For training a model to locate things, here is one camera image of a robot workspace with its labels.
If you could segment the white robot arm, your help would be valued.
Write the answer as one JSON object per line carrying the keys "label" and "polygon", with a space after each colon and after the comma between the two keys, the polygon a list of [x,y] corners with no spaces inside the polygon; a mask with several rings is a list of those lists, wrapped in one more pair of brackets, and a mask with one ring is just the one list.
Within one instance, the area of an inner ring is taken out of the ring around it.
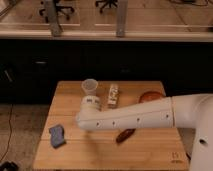
{"label": "white robot arm", "polygon": [[98,97],[85,96],[76,122],[84,130],[193,128],[189,171],[213,171],[213,94],[165,97],[106,111],[100,110]]}

